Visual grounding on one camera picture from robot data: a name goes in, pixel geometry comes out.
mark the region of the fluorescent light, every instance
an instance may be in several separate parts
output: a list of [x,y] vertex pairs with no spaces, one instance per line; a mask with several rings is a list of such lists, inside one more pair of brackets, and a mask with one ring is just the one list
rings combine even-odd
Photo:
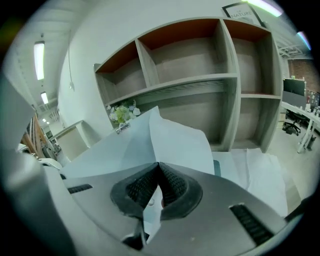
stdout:
[[275,8],[274,6],[272,6],[271,4],[263,1],[263,0],[242,0],[243,2],[248,2],[254,6],[258,6],[261,9],[264,9],[265,11],[267,11],[268,13],[279,17],[283,11],[278,10],[277,8]]
[[41,93],[41,98],[42,98],[44,104],[49,103],[46,92]]
[[34,53],[34,66],[36,78],[38,80],[44,79],[44,54],[45,54],[45,42],[36,42],[33,46]]
[[299,35],[299,37],[301,37],[301,39],[305,43],[306,47],[308,47],[308,49],[311,50],[311,46],[310,46],[305,34],[302,31],[300,31],[300,32],[298,32],[298,35]]

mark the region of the desk leg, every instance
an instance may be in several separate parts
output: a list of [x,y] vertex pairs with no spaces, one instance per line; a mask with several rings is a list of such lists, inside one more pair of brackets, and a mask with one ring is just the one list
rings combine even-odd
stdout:
[[308,125],[308,128],[306,129],[305,135],[304,135],[304,137],[303,137],[303,139],[302,139],[302,141],[301,141],[301,144],[300,144],[299,147],[298,147],[298,150],[297,150],[298,153],[301,152],[301,150],[303,149],[304,145],[305,145],[306,142],[308,141],[309,135],[310,135],[310,133],[311,133],[311,127],[312,127],[313,123],[314,123],[314,122],[313,122],[312,120],[310,120],[309,125]]
[[310,135],[309,135],[309,138],[308,138],[308,140],[306,141],[306,143],[304,144],[304,148],[305,148],[305,149],[307,149],[307,147],[308,147],[308,145],[309,145],[309,142],[310,142],[312,136],[314,135],[315,127],[316,127],[316,126],[315,126],[315,123],[314,123],[313,126],[312,126],[312,129],[311,129],[311,133],[310,133]]

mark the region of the shelving unit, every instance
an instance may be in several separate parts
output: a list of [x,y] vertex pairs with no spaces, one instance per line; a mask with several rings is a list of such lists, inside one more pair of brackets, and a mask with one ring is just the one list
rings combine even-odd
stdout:
[[229,18],[163,25],[95,69],[105,106],[135,99],[141,112],[202,130],[211,150],[268,149],[282,76],[271,32]]
[[281,88],[274,83],[278,79],[274,68],[279,61],[274,58],[277,50],[271,32],[234,20],[225,20],[225,24],[239,64],[241,93],[281,96]]
[[116,52],[95,71],[104,104],[145,89],[142,67],[135,42]]
[[242,98],[234,149],[267,151],[278,121],[280,99]]

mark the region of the computer monitor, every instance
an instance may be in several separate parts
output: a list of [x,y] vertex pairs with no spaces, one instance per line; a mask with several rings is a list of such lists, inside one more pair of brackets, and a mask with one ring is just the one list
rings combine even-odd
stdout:
[[283,79],[283,90],[285,92],[305,96],[305,81],[295,79]]

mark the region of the red brick wall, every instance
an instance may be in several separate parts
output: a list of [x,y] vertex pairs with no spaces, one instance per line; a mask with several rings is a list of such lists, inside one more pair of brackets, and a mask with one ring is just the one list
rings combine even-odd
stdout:
[[313,61],[310,59],[289,59],[290,77],[295,76],[296,79],[304,77],[306,88],[320,93],[320,78]]

